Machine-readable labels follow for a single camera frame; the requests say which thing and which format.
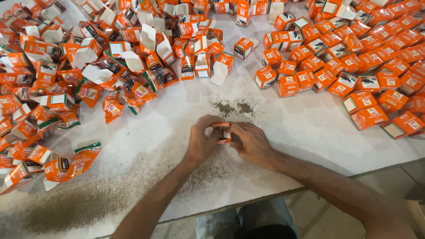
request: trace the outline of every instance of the right hand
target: right hand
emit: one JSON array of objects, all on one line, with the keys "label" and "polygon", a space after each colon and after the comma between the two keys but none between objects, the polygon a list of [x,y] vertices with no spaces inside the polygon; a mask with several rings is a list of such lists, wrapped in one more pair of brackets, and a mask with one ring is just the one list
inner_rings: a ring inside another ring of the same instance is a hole
[{"label": "right hand", "polygon": [[278,151],[273,149],[264,131],[249,122],[229,122],[229,133],[239,136],[242,143],[228,141],[225,144],[234,148],[239,156],[257,166],[276,171],[273,161],[276,160]]}]

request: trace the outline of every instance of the white table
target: white table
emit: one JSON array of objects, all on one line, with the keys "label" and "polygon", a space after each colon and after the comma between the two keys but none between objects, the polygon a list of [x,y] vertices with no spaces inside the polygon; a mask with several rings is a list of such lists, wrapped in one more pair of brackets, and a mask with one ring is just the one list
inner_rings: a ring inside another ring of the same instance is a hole
[{"label": "white table", "polygon": [[[11,0],[0,3],[9,4]],[[68,0],[67,15],[82,15]],[[306,16],[304,3],[288,4],[296,17]],[[0,196],[0,236],[22,238],[92,239],[113,233],[125,213],[183,157],[190,126],[202,115],[218,114],[232,121],[258,125],[277,149],[350,176],[422,158],[425,142],[394,140],[380,127],[358,131],[341,99],[328,92],[307,91],[279,98],[276,85],[260,90],[253,80],[261,67],[261,44],[273,31],[268,16],[253,16],[248,28],[235,24],[235,16],[210,13],[224,32],[226,52],[241,37],[260,45],[235,67],[222,86],[209,79],[178,82],[159,90],[138,116],[129,109],[106,125],[101,102],[94,109],[81,105],[81,123],[71,130],[56,130],[48,147],[72,157],[81,142],[96,139],[102,151],[83,175],[45,192],[42,176],[22,188]],[[173,63],[180,74],[180,61]],[[220,112],[218,103],[234,110]],[[240,112],[247,103],[252,113]],[[214,155],[189,179],[160,221],[245,202],[302,187],[285,175],[257,168],[220,145]]]}]

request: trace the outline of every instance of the leg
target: leg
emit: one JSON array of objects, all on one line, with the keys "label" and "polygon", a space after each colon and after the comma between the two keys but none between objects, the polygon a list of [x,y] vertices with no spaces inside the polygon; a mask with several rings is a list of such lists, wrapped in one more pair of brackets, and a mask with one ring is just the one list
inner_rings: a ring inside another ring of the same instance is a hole
[{"label": "leg", "polygon": [[277,197],[244,206],[239,211],[242,231],[268,225],[290,226],[298,236],[292,216],[283,197]]},{"label": "leg", "polygon": [[196,219],[197,239],[233,239],[241,228],[235,208]]}]

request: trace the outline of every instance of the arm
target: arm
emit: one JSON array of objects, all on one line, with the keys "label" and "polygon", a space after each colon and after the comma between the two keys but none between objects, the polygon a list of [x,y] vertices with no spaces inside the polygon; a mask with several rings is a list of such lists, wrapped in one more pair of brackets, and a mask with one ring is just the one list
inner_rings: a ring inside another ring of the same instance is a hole
[{"label": "arm", "polygon": [[189,146],[183,160],[131,209],[112,239],[150,238],[168,204],[215,148],[221,132],[214,129],[211,137],[207,137],[205,129],[221,122],[224,120],[218,116],[206,115],[191,127]]},{"label": "arm", "polygon": [[330,169],[296,159],[273,149],[257,126],[231,123],[229,132],[243,144],[227,142],[241,158],[257,166],[286,174],[361,221],[368,239],[416,238],[397,205],[373,189]]}]

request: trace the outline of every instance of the floor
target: floor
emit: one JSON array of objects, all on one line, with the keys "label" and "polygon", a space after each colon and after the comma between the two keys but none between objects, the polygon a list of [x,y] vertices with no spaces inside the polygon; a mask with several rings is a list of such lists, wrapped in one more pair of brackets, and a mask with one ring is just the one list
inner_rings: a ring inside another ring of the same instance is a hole
[{"label": "floor", "polygon": [[[356,178],[396,200],[425,199],[425,161]],[[362,224],[312,191],[285,196],[300,238],[363,239]],[[196,219],[178,220],[156,227],[152,239],[194,239]]]}]

